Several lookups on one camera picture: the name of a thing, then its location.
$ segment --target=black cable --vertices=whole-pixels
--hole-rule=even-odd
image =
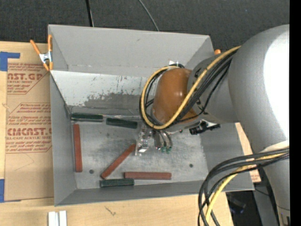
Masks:
[[[204,91],[209,87],[209,85],[214,81],[214,79],[223,71],[223,69],[230,66],[230,63],[232,61],[234,54],[235,54],[235,51],[232,54],[230,54],[229,56],[225,57],[221,62],[219,62],[218,64],[215,65],[215,67],[211,70],[210,74],[205,78],[204,82],[201,84],[201,86],[197,89],[197,91],[195,92],[193,97],[187,103],[185,108],[181,111],[179,116],[176,118],[175,123],[179,123],[176,121],[181,120],[181,118],[183,118],[187,114],[187,112],[194,106],[194,104],[199,100],[199,98],[202,96]]]
[[[271,153],[274,153],[274,154],[278,154],[280,150],[278,150],[277,152],[269,152],[268,154],[271,155]],[[256,157],[258,156],[262,156],[263,154],[266,154],[266,153],[259,153],[259,154],[255,154]],[[237,158],[233,158],[233,159],[229,159],[227,160],[228,162],[232,162],[234,161],[235,159],[239,159],[241,160],[242,157],[237,157]],[[245,170],[242,170],[240,172],[233,172],[233,173],[230,173],[224,177],[222,177],[220,180],[218,180],[215,185],[211,188],[210,192],[207,194],[207,184],[208,184],[208,181],[214,177],[214,173],[212,173],[213,170],[210,171],[210,173],[208,174],[208,176],[206,177],[204,183],[202,184],[201,188],[200,188],[200,191],[199,191],[199,195],[198,195],[198,202],[199,202],[199,210],[200,210],[200,215],[202,217],[202,219],[204,220],[205,218],[205,215],[204,215],[204,212],[202,211],[203,207],[207,204],[210,203],[209,201],[209,198],[211,196],[211,194],[213,193],[214,189],[219,185],[219,183],[224,180],[225,178],[231,176],[231,175],[234,175],[234,174],[239,174],[239,173],[243,173],[243,172],[247,172],[247,171],[252,171],[252,170],[256,170],[256,169],[259,169],[259,168],[262,168],[262,167],[265,167],[265,166],[268,166],[270,164],[273,164],[273,163],[276,163],[277,161],[280,161],[280,160],[283,160],[285,158],[289,157],[289,153],[285,154],[285,155],[282,155],[282,156],[279,156],[279,157],[276,157],[276,158],[273,158],[273,159],[269,159],[269,162],[266,162],[266,163],[263,163],[263,164],[260,164],[259,163],[259,160],[257,161],[253,161],[253,164],[259,164],[257,166],[255,166],[254,168],[249,168],[249,169],[245,169]],[[200,200],[201,200],[201,195],[202,194],[205,194],[205,201],[202,205],[200,205]]]
[[[222,79],[223,79],[223,78],[225,77],[225,75],[227,74],[228,70],[229,70],[229,67],[226,68],[226,71],[221,75],[221,77],[220,77],[220,78],[218,79],[218,81],[216,82],[215,86],[214,86],[214,87],[212,88],[212,90],[210,91],[210,93],[209,93],[209,95],[208,95],[208,98],[207,98],[207,100],[206,100],[206,102],[205,102],[205,105],[203,106],[203,108],[202,108],[202,110],[201,110],[201,112],[200,112],[199,114],[194,115],[194,116],[191,116],[191,117],[186,118],[186,119],[183,119],[183,120],[180,120],[180,121],[175,121],[174,123],[175,123],[175,124],[178,124],[178,123],[180,123],[180,122],[188,121],[188,120],[194,119],[194,118],[200,116],[202,113],[204,113],[204,111],[205,111],[205,109],[206,109],[206,107],[207,107],[207,105],[208,105],[208,103],[209,103],[209,100],[210,100],[211,96],[213,95],[214,91],[216,90],[216,88],[218,87],[218,85],[220,84],[220,82],[222,81]]]
[[[218,164],[217,166],[215,166],[209,172],[209,174],[207,175],[207,177],[206,177],[206,179],[205,179],[205,181],[204,181],[204,183],[202,185],[202,187],[205,188],[205,195],[207,193],[208,181],[211,178],[213,178],[214,176],[216,176],[217,174],[219,174],[221,172],[224,172],[224,171],[227,171],[227,170],[230,170],[232,168],[238,168],[240,166],[245,166],[245,165],[247,165],[249,163],[251,163],[251,164],[254,164],[254,163],[252,163],[252,162],[241,162],[241,163],[237,163],[237,164],[228,165],[226,167],[223,167],[223,166],[225,166],[225,165],[227,165],[229,163],[232,163],[232,162],[236,162],[236,161],[246,160],[246,159],[250,159],[250,158],[257,159],[257,158],[260,158],[260,157],[263,157],[263,156],[275,155],[275,154],[286,153],[286,152],[289,152],[289,149],[280,149],[280,150],[271,151],[271,152],[257,153],[257,154],[253,154],[253,155],[247,155],[247,156],[240,156],[240,157],[232,158],[232,159],[226,160],[224,162],[221,162],[220,164]],[[213,220],[215,221],[214,213],[212,213],[211,216],[212,216]]]
[[[228,175],[222,177],[217,183],[215,183],[215,185],[214,185],[214,186],[212,187],[212,189],[210,190],[209,194],[208,194],[207,196],[205,196],[205,201],[204,201],[204,203],[201,205],[200,214],[201,214],[202,219],[205,220],[205,221],[204,221],[204,224],[206,225],[207,221],[206,221],[206,218],[205,218],[205,215],[204,215],[204,212],[203,212],[203,207],[204,207],[206,204],[209,204],[209,203],[210,203],[209,198],[211,197],[211,195],[212,195],[214,189],[218,186],[218,184],[219,184],[221,181],[223,181],[225,178],[227,178],[227,177],[229,177],[229,176],[232,176],[232,175],[234,175],[234,174],[240,174],[240,173],[244,173],[244,172],[248,172],[248,171],[257,170],[257,169],[263,168],[263,167],[265,167],[265,166],[271,165],[271,164],[273,164],[273,163],[276,163],[276,162],[278,162],[278,161],[280,161],[280,160],[284,160],[284,159],[288,159],[288,158],[289,158],[289,153],[287,153],[287,154],[285,154],[285,155],[283,155],[283,156],[280,156],[280,157],[278,157],[278,158],[275,158],[275,159],[273,159],[273,160],[271,160],[270,162],[267,162],[267,163],[265,163],[265,164],[260,164],[260,165],[254,167],[254,168],[245,169],[245,170],[242,170],[242,171],[240,171],[240,172],[233,172],[233,173],[230,173],[230,174],[228,174]]]
[[[94,21],[92,18],[92,12],[91,12],[91,8],[90,8],[89,0],[86,0],[86,7],[87,7],[87,11],[88,11],[88,16],[89,16],[90,27],[94,27]]]
[[[144,8],[144,10],[146,11],[146,13],[148,14],[148,16],[150,17],[152,23],[154,24],[154,26],[156,27],[156,30],[159,32],[159,28],[155,22],[155,20],[152,18],[151,13],[148,11],[148,9],[146,8],[146,6],[144,5],[144,3],[141,0],[138,0],[140,2],[140,4],[142,5],[142,7]]]
[[[224,167],[224,168],[221,168],[229,163],[232,163],[232,162],[236,162],[236,161],[241,161],[241,160],[244,160],[244,159],[250,159],[250,158],[254,158],[254,159],[257,159],[259,157],[263,157],[263,156],[268,156],[268,155],[273,155],[273,154],[276,154],[276,153],[284,153],[284,152],[288,152],[288,149],[282,149],[282,150],[277,150],[275,152],[266,152],[266,153],[258,153],[258,154],[254,154],[254,155],[247,155],[247,156],[240,156],[240,157],[236,157],[236,158],[232,158],[232,159],[229,159],[229,160],[226,160],[224,162],[221,162],[220,164],[218,164],[217,166],[215,166],[210,172],[209,174],[207,175],[204,183],[202,184],[201,186],[201,189],[200,189],[200,192],[203,191],[203,189],[207,188],[207,183],[209,182],[209,180],[211,178],[213,178],[215,176],[215,173],[218,169],[223,169],[222,171],[220,172],[223,172],[223,171],[226,171],[226,170],[229,170],[229,169],[232,169],[232,168],[235,168],[237,166],[242,166],[242,165],[246,165],[245,163],[243,164],[238,164],[238,165],[230,165],[230,166],[227,166],[227,167]]]
[[[262,191],[260,191],[260,190],[258,190],[258,189],[255,189],[255,191],[257,191],[257,192],[259,192],[259,193],[261,193],[261,194],[263,194],[263,195],[266,195],[266,196],[269,196],[269,197],[270,197],[269,194],[266,194],[266,193],[264,193],[264,192],[262,192]]]

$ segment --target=black power cord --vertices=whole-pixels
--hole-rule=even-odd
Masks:
[[[272,159],[265,159],[265,160],[256,160],[256,161],[246,161],[246,162],[238,162],[238,161],[241,161],[241,160],[247,160],[247,159],[250,159],[250,158],[253,158],[253,159],[258,159],[260,157],[263,157],[263,156],[268,156],[268,155],[276,155],[276,154],[280,154],[280,153],[285,153],[281,156],[278,156],[276,158],[272,158]],[[243,172],[247,172],[247,171],[252,171],[252,170],[256,170],[258,168],[262,168],[262,167],[265,167],[265,166],[268,166],[268,165],[271,165],[273,163],[276,163],[280,160],[284,160],[284,159],[287,159],[289,158],[289,149],[282,149],[282,150],[277,150],[277,151],[273,151],[273,152],[268,152],[268,153],[258,153],[258,154],[254,154],[254,155],[249,155],[249,156],[241,156],[241,157],[237,157],[237,158],[233,158],[233,159],[229,159],[227,161],[224,161],[220,164],[218,164],[216,167],[214,167],[210,172],[209,174],[207,175],[205,181],[203,182],[201,188],[200,188],[200,191],[199,191],[199,195],[198,195],[198,202],[199,202],[199,215],[202,217],[202,220],[204,221],[204,224],[205,226],[208,225],[207,221],[206,221],[206,218],[205,218],[205,215],[204,215],[204,212],[203,212],[203,207],[207,204],[210,203],[209,201],[209,198],[210,196],[212,195],[212,193],[214,192],[215,188],[227,177],[231,176],[231,175],[234,175],[234,174],[238,174],[238,173],[243,173]],[[239,172],[233,172],[233,173],[230,173],[224,177],[222,177],[221,179],[219,179],[215,185],[211,188],[211,190],[208,192],[208,182],[216,175],[218,175],[219,173],[221,172],[224,172],[224,171],[227,171],[227,170],[230,170],[232,168],[237,168],[237,167],[241,167],[241,166],[246,166],[246,165],[250,165],[250,164],[254,164],[256,165],[254,168],[249,168],[249,169],[245,169],[245,170],[242,170],[242,171],[239,171]],[[205,195],[205,201],[203,204],[201,204],[201,198],[202,198],[202,195]],[[214,213],[211,212],[211,216],[213,216],[213,220],[215,222],[216,225],[219,225],[216,217],[214,216]]]
[[[88,16],[89,16],[90,27],[94,27],[94,21],[93,21],[93,17],[92,17],[89,0],[86,0],[86,6],[87,6],[87,11],[88,11]]]

